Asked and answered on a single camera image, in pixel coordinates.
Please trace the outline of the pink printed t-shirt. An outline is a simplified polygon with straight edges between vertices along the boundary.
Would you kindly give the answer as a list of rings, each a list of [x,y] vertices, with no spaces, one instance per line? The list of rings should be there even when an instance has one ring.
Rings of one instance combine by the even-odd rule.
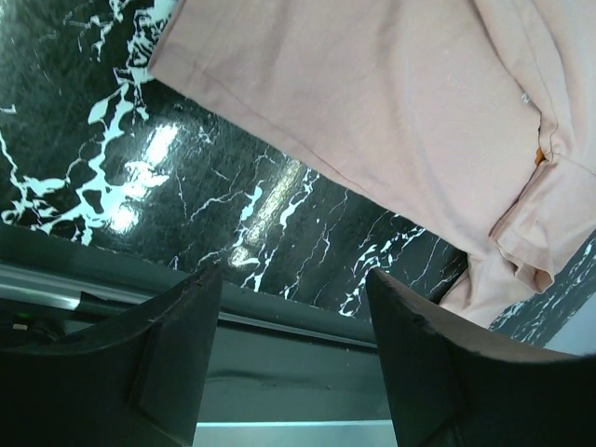
[[[148,67],[463,251],[482,327],[595,229],[591,1],[182,1]]]

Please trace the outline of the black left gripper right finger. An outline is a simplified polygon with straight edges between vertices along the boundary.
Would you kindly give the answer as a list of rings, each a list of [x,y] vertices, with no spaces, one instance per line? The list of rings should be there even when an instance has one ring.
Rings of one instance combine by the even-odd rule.
[[[486,330],[380,269],[366,293],[398,445],[594,445],[594,356]]]

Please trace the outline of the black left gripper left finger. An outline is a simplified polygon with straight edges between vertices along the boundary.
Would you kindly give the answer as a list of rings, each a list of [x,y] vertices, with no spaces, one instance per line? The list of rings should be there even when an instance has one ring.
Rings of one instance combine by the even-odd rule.
[[[5,446],[189,446],[210,362],[223,274],[51,340],[1,317]]]

